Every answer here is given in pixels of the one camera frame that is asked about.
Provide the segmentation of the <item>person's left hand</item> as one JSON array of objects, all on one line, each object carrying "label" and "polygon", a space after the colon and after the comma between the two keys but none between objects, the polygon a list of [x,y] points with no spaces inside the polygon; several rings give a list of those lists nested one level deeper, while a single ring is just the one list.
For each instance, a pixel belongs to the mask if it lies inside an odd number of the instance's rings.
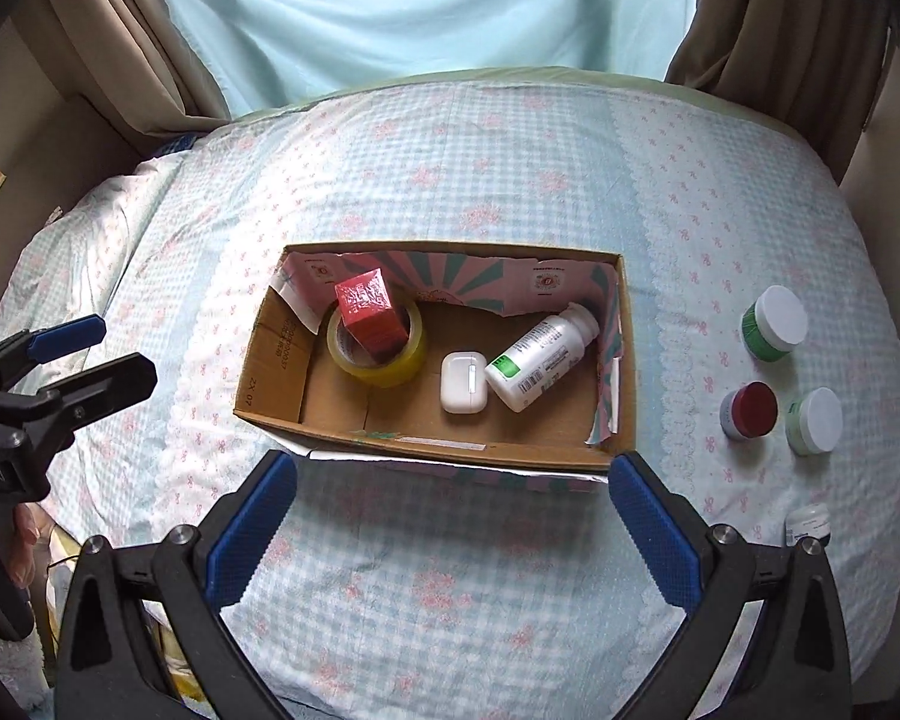
[{"label": "person's left hand", "polygon": [[0,504],[0,639],[22,640],[34,628],[29,589],[37,573],[37,504]]}]

